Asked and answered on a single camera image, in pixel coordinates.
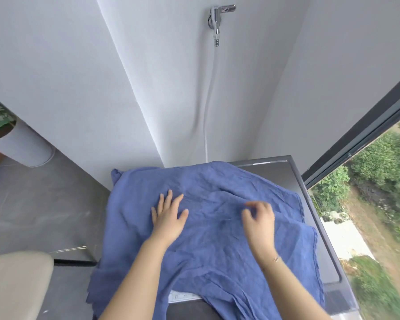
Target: beige chair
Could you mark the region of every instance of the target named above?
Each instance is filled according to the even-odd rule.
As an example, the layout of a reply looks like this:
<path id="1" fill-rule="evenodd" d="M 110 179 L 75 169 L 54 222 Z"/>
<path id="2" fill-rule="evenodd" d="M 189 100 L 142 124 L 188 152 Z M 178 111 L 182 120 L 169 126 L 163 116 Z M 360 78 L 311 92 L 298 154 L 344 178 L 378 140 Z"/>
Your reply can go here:
<path id="1" fill-rule="evenodd" d="M 0 255 L 0 320 L 35 320 L 53 271 L 47 253 L 20 251 Z"/>

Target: person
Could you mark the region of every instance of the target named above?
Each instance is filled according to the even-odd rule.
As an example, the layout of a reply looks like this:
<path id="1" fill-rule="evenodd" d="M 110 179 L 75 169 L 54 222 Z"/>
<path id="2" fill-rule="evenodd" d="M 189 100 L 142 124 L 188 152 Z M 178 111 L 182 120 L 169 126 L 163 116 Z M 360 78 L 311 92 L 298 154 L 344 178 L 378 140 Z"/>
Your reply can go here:
<path id="1" fill-rule="evenodd" d="M 151 208 L 154 229 L 139 250 L 128 274 L 120 284 L 99 320 L 150 320 L 159 286 L 160 268 L 167 248 L 179 237 L 188 210 L 177 217 L 183 194 L 172 202 L 160 194 L 157 209 Z M 264 273 L 270 292 L 283 320 L 329 320 L 329 315 L 286 266 L 274 247 L 274 212 L 267 202 L 247 202 L 256 209 L 242 211 L 244 233 L 256 262 Z"/>

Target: wall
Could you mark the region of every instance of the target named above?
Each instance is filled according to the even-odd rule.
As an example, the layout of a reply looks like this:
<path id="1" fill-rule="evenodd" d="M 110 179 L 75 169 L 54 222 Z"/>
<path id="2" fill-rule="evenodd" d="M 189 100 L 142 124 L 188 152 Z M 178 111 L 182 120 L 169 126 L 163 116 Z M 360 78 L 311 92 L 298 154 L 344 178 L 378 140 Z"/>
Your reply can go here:
<path id="1" fill-rule="evenodd" d="M 209 160 L 248 157 L 310 0 L 98 0 L 166 167 L 204 162 L 211 5 L 224 14 L 208 120 Z"/>
<path id="2" fill-rule="evenodd" d="M 162 166 L 96 0 L 0 0 L 0 101 L 108 188 Z"/>
<path id="3" fill-rule="evenodd" d="M 312 0 L 251 158 L 301 173 L 400 80 L 400 0 Z"/>

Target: wrinkled blue fabric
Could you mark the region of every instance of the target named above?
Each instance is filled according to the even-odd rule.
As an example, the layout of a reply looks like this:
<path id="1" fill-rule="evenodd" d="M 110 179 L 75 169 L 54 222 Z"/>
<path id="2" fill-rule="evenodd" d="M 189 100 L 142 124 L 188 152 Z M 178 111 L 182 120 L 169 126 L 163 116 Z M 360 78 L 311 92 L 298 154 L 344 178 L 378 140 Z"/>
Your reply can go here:
<path id="1" fill-rule="evenodd" d="M 159 194 L 184 193 L 189 209 L 181 236 L 163 258 L 154 320 L 165 319 L 171 288 L 196 293 L 225 320 L 280 319 L 261 269 L 243 232 L 241 211 L 249 200 L 272 205 L 277 252 L 324 306 L 316 261 L 317 233 L 305 225 L 296 193 L 224 162 L 112 172 L 102 259 L 93 271 L 87 302 L 100 316 L 127 274 L 153 224 Z"/>

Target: dark window frame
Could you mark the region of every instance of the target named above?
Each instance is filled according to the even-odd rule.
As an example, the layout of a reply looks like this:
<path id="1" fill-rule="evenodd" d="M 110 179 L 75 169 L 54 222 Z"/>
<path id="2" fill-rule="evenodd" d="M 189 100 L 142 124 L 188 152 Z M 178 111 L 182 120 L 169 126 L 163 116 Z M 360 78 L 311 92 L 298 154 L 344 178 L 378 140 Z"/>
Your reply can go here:
<path id="1" fill-rule="evenodd" d="M 398 121 L 400 82 L 302 174 L 305 186 L 313 187 Z"/>

